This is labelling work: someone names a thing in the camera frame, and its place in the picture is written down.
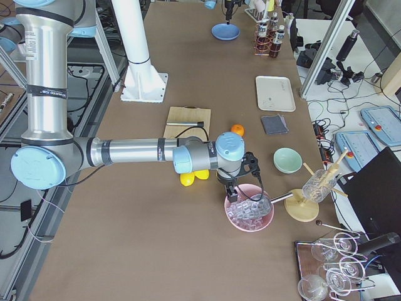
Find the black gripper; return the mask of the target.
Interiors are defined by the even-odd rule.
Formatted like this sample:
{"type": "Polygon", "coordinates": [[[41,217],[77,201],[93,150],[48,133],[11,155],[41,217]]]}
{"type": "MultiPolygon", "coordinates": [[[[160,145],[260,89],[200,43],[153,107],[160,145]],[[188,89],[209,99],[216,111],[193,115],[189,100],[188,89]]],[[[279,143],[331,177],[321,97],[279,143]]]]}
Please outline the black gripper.
{"type": "Polygon", "coordinates": [[[238,184],[240,177],[251,174],[260,181],[260,168],[258,159],[252,152],[246,152],[240,161],[240,165],[234,171],[228,171],[228,168],[218,168],[217,180],[226,187],[227,200],[235,203],[238,199],[238,193],[235,186],[238,184]]]}
{"type": "Polygon", "coordinates": [[[224,0],[224,7],[226,9],[226,24],[231,22],[231,14],[234,13],[234,8],[241,7],[243,0],[224,0]]]}

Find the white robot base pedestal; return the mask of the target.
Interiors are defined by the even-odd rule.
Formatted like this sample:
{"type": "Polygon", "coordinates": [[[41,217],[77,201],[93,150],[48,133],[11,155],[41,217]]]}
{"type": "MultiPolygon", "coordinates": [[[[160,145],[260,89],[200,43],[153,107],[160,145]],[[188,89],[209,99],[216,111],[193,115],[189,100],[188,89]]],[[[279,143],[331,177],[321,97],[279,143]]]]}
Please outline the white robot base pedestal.
{"type": "Polygon", "coordinates": [[[116,0],[112,6],[128,60],[121,100],[163,102],[168,74],[159,73],[151,63],[140,3],[116,0]]]}

